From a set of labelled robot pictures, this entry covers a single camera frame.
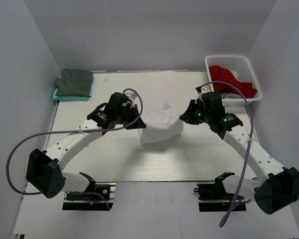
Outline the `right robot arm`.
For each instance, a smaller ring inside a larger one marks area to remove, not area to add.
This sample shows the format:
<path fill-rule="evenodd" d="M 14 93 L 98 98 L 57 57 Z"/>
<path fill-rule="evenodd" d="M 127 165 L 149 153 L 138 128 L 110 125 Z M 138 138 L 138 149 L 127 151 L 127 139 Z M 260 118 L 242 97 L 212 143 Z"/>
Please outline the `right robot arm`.
<path fill-rule="evenodd" d="M 193 125 L 208 124 L 241 157 L 248 157 L 247 163 L 258 178 L 240 180 L 235 173 L 225 172 L 217 176 L 213 184 L 198 186 L 201 200 L 226 199 L 235 194 L 239 183 L 239 195 L 256 201 L 269 215 L 299 199 L 299 171 L 294 167 L 286 168 L 273 159 L 251 140 L 243 122 L 235 114 L 226 113 L 221 104 L 215 111 L 207 111 L 201 100 L 191 100 L 180 119 Z"/>

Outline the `white t shirt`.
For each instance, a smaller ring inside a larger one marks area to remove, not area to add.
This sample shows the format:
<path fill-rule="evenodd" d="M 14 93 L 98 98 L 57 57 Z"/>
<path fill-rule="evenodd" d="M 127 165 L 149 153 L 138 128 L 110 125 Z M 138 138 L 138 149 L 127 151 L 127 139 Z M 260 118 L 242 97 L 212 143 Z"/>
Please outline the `white t shirt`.
<path fill-rule="evenodd" d="M 171 105 L 164 104 L 160 109 L 142 113 L 146 128 L 138 129 L 142 145 L 167 140 L 183 132 L 180 115 L 171 113 Z"/>

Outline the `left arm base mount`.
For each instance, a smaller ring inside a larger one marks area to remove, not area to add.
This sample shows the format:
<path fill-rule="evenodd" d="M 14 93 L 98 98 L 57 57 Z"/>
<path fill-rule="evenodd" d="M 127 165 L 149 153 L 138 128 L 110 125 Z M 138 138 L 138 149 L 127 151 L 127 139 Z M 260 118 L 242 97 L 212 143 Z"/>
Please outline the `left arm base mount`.
<path fill-rule="evenodd" d="M 115 199 L 116 183 L 96 183 L 87 193 L 65 193 L 64 211 L 109 211 Z"/>

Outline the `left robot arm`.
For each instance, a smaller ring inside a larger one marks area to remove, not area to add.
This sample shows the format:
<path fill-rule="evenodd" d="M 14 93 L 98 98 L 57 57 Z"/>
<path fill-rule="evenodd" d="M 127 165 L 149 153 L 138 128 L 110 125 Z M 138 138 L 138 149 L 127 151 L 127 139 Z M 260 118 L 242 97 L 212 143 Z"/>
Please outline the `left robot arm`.
<path fill-rule="evenodd" d="M 81 195 L 89 199 L 95 194 L 96 181 L 86 173 L 65 173 L 66 165 L 90 143 L 109 131 L 145 128 L 137 105 L 106 103 L 102 110 L 96 108 L 65 138 L 45 150 L 35 149 L 30 153 L 26 179 L 46 198 L 60 192 Z"/>

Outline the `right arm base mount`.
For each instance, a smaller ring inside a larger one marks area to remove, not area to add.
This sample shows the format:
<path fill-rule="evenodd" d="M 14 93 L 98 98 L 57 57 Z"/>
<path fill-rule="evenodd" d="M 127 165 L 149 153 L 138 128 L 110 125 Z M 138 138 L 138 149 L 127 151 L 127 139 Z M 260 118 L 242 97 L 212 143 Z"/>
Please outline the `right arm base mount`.
<path fill-rule="evenodd" d="M 234 194 L 217 189 L 214 183 L 197 184 L 193 192 L 198 196 L 199 212 L 226 212 L 234 199 Z"/>

